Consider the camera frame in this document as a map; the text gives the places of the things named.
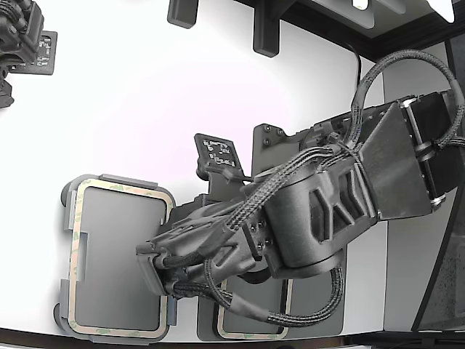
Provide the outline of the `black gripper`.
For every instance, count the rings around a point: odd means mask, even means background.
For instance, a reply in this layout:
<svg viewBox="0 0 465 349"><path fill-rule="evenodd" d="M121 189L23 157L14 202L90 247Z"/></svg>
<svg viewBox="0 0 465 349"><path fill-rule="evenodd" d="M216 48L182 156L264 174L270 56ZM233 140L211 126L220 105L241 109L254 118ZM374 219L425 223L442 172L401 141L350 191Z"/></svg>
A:
<svg viewBox="0 0 465 349"><path fill-rule="evenodd" d="M251 178L239 177L227 179L223 174L209 173L208 193L201 193L191 202L173 208L169 218L169 229L172 229L177 222L185 219L189 214L201 207L230 201L238 197L240 189L246 182L251 182Z"/></svg>

